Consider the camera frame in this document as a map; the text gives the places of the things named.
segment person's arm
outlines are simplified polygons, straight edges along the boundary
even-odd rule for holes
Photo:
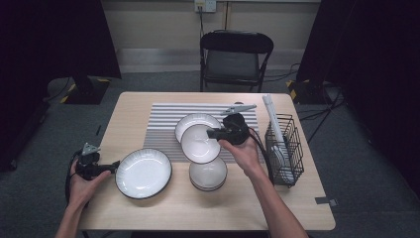
[[[98,185],[111,174],[110,171],[105,171],[94,180],[85,180],[74,173],[76,163],[77,161],[71,166],[70,172],[73,176],[70,181],[70,199],[55,238],[76,237],[77,226],[84,205],[93,196]]]
[[[257,144],[254,139],[250,137],[240,146],[233,146],[225,140],[220,140],[219,144],[232,153],[238,165],[244,170],[245,175],[253,184],[271,237],[307,238],[306,231],[277,194],[277,191],[265,174],[259,161]]]

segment white plate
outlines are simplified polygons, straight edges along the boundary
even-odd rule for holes
[[[141,149],[128,155],[118,168],[118,189],[130,198],[143,199],[162,191],[172,175],[169,158],[155,149]]]
[[[206,125],[193,125],[188,127],[181,138],[181,148],[185,157],[197,164],[206,164],[220,153],[220,145],[217,140],[209,139]]]
[[[221,128],[222,125],[220,122],[214,118],[213,116],[205,113],[194,113],[189,114],[185,117],[183,117],[179,122],[176,124],[175,127],[175,137],[178,142],[181,142],[182,134],[185,132],[188,127],[197,125],[197,124],[203,124],[207,125],[211,128]]]

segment black curtain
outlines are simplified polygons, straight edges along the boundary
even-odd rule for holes
[[[49,82],[75,74],[121,78],[101,1],[2,1],[0,155],[49,96]]]

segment wire basket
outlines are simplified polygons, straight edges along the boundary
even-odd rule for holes
[[[275,140],[270,122],[265,133],[265,148],[271,164],[274,184],[292,187],[304,171],[302,146],[292,116],[277,114],[277,119],[284,142]]]

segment plate rim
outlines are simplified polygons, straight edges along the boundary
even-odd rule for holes
[[[160,190],[158,190],[157,192],[155,192],[155,193],[153,193],[152,195],[149,195],[149,196],[144,196],[144,197],[134,197],[134,196],[129,196],[129,195],[127,195],[126,193],[124,193],[121,189],[120,189],[120,187],[118,186],[118,184],[117,184],[117,173],[115,173],[115,176],[114,176],[114,178],[115,178],[115,185],[117,186],[117,188],[118,188],[118,190],[120,190],[120,192],[121,193],[123,193],[123,195],[125,195],[125,196],[127,196],[127,197],[129,197],[129,198],[131,198],[131,199],[147,199],[147,198],[151,198],[151,197],[153,197],[153,196],[156,196],[156,195],[158,195],[159,193],[161,193],[166,187],[167,187],[167,185],[169,184],[169,182],[170,182],[170,179],[172,178],[172,172],[173,172],[173,167],[172,167],[172,162],[170,161],[170,159],[169,159],[169,157],[167,156],[167,154],[165,154],[164,152],[162,152],[161,150],[158,150],[158,149],[155,149],[155,148],[141,148],[141,149],[139,149],[139,150],[136,150],[136,151],[133,151],[133,152],[131,152],[130,154],[128,154],[126,157],[124,157],[124,159],[121,161],[121,163],[123,163],[123,161],[126,159],[126,158],[128,158],[129,156],[131,156],[132,154],[134,154],[134,153],[136,153],[136,152],[138,152],[138,151],[145,151],[145,150],[154,150],[154,151],[157,151],[157,152],[160,152],[160,153],[162,153],[162,154],[164,154],[165,155],[165,157],[167,158],[167,160],[169,161],[169,165],[170,165],[170,172],[169,172],[169,177],[167,178],[167,181],[166,181],[166,183],[164,184],[164,186],[160,189]]]

